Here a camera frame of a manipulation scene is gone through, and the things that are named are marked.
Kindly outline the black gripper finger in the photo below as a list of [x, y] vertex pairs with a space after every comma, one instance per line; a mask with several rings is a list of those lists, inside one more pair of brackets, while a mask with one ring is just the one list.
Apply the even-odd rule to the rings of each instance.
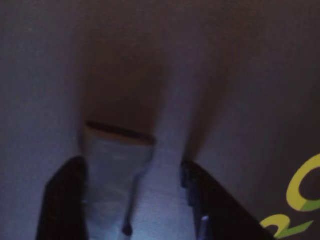
[[273, 240], [204, 168], [192, 161], [181, 163], [181, 186], [192, 208], [197, 240]]
[[85, 159], [68, 160], [47, 182], [37, 240], [87, 240], [83, 198], [88, 177]]

